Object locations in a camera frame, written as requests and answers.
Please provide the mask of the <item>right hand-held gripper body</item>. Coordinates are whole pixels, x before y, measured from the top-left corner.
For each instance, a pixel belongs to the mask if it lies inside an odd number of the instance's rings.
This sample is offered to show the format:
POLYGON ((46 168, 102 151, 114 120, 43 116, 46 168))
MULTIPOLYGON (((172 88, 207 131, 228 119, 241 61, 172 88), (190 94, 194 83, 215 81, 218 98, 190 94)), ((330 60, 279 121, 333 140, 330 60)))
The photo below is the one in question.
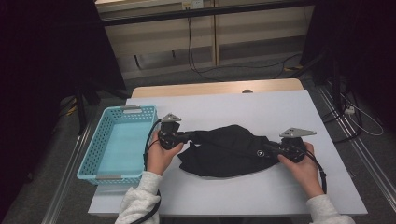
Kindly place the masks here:
POLYGON ((279 135, 281 142, 275 147, 274 152, 294 163, 302 161, 305 156, 313 161, 315 156, 306 149, 302 137, 315 134, 315 131, 290 127, 279 135))

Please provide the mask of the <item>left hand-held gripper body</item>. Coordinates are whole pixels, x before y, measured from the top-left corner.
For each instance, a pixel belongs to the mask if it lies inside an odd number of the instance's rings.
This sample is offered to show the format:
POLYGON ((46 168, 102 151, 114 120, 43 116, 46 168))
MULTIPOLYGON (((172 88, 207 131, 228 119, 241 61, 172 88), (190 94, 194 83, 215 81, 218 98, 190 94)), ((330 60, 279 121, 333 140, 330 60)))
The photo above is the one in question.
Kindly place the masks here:
POLYGON ((160 131, 158 132, 162 148, 170 150, 180 143, 186 144, 189 141, 188 134, 178 130, 180 127, 180 121, 181 118, 172 113, 163 117, 160 131))

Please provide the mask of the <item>black pants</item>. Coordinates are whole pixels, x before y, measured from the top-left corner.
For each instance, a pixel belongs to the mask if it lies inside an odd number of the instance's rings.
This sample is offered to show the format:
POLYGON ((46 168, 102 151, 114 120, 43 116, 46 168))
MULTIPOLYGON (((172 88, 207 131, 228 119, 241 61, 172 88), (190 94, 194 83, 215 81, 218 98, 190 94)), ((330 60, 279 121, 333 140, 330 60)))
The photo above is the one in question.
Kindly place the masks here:
POLYGON ((179 168, 200 177, 229 178, 263 171, 278 164, 269 152, 271 142, 239 125, 195 131, 179 153, 179 168))

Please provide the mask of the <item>blue perforated plastic basket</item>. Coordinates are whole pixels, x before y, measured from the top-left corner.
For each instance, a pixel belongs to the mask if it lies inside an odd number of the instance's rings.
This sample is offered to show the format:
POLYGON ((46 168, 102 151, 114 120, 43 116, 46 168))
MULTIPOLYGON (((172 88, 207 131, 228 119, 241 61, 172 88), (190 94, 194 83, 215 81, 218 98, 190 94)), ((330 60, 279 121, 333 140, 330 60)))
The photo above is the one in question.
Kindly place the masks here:
POLYGON ((93 185, 136 187, 144 171, 149 133, 157 120, 155 105, 106 108, 78 169, 78 179, 93 185))

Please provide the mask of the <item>person's left hand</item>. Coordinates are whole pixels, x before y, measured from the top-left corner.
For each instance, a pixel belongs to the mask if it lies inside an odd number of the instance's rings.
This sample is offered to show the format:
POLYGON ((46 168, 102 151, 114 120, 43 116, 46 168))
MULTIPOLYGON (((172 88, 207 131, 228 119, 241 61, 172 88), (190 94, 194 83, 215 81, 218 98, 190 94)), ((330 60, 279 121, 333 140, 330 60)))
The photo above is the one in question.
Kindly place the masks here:
POLYGON ((156 175, 163 175, 172 159, 183 147, 184 144, 180 143, 169 150, 163 149, 159 142, 158 133, 155 132, 148 150, 147 171, 156 175))

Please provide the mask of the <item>person's right hand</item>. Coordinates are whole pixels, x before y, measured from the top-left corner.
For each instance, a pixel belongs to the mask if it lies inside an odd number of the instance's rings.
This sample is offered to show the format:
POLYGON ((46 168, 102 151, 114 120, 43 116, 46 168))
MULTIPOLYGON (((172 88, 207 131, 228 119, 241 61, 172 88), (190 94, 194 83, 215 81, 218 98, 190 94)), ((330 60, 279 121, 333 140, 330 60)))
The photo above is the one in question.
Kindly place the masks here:
POLYGON ((300 162, 290 161, 283 155, 278 155, 277 158, 290 170, 308 199, 324 194, 318 180, 318 167, 307 155, 300 162))

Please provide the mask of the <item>white table cover sheet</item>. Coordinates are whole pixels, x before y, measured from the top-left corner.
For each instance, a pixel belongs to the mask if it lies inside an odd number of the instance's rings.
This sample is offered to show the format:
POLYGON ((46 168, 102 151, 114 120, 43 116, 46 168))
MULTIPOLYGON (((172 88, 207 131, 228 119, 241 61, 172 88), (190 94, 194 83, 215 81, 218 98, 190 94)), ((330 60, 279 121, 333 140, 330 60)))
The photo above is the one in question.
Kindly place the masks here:
MULTIPOLYGON (((276 141, 290 127, 311 130, 313 135, 306 140, 315 147, 327 175, 327 194, 337 211, 350 216, 367 212, 305 90, 132 98, 129 102, 156 105, 159 116, 177 115, 183 131, 238 124, 276 141)), ((281 164, 227 179, 191 175, 179 165, 179 159, 174 159, 163 175, 162 217, 292 217, 308 212, 304 191, 281 164)))

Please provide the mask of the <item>black metal stand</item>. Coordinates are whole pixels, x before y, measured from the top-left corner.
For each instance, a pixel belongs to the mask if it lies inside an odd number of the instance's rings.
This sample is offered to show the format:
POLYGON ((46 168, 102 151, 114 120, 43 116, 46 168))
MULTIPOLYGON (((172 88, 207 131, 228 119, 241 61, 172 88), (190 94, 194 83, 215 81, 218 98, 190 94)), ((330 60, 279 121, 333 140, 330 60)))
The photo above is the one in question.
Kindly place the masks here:
MULTIPOLYGON (((101 91, 109 93, 115 97, 126 100, 129 98, 129 95, 123 93, 118 90, 110 89, 110 88, 101 88, 101 91)), ((88 125, 88 121, 85 113, 84 99, 87 99, 87 102, 91 105, 98 105, 101 102, 101 99, 97 93, 97 90, 88 87, 75 87, 75 97, 77 100, 77 109, 78 109, 78 121, 79 121, 79 130, 78 134, 82 135, 83 131, 86 129, 88 125)))
POLYGON ((333 59, 327 50, 323 50, 316 58, 305 64, 301 69, 293 73, 290 78, 298 78, 308 71, 312 71, 315 67, 318 67, 321 63, 330 61, 332 63, 332 103, 337 112, 343 111, 341 88, 340 88, 340 77, 339 77, 339 66, 335 59, 333 59))

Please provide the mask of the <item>dark curtain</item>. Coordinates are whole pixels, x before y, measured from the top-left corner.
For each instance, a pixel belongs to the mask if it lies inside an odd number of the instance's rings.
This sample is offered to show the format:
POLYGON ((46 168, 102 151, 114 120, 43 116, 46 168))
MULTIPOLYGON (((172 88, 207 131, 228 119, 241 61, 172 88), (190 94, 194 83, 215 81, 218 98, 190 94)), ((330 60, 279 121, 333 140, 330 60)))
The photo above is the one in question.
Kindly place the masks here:
POLYGON ((96 0, 0 0, 0 221, 41 159, 61 100, 122 90, 96 0))
POLYGON ((338 62, 350 88, 396 132, 396 0, 318 0, 300 63, 321 53, 317 81, 338 62))

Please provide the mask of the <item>metal floor rail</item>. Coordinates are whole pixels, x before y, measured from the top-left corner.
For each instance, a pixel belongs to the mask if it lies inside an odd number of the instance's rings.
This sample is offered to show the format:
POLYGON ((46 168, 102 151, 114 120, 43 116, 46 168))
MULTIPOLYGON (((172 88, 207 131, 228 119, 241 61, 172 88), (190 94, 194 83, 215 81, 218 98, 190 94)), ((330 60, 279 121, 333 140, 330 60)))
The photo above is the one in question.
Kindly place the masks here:
POLYGON ((92 129, 86 127, 78 136, 77 142, 74 145, 70 159, 66 165, 61 181, 55 190, 52 199, 50 200, 49 207, 44 215, 41 224, 56 224, 58 217, 64 205, 65 198, 70 189, 72 180, 76 175, 78 169, 78 160, 81 157, 82 150, 88 141, 88 137, 92 129))
POLYGON ((358 132, 352 126, 352 121, 346 115, 342 115, 335 110, 335 105, 332 103, 332 97, 326 88, 317 87, 326 106, 331 110, 334 115, 338 126, 346 135, 347 141, 357 152, 362 163, 374 179, 375 183, 383 193, 391 208, 396 212, 396 187, 389 180, 388 176, 380 168, 379 164, 369 151, 369 148, 363 143, 358 136, 358 132))

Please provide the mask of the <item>white wall socket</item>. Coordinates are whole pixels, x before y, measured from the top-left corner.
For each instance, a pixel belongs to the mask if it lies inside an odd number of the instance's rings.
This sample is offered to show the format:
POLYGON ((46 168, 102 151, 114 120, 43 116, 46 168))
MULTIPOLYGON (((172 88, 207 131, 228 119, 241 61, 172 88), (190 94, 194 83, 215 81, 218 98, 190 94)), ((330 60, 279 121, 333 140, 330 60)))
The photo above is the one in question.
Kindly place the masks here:
POLYGON ((182 9, 200 9, 204 7, 204 0, 183 0, 181 2, 182 9))

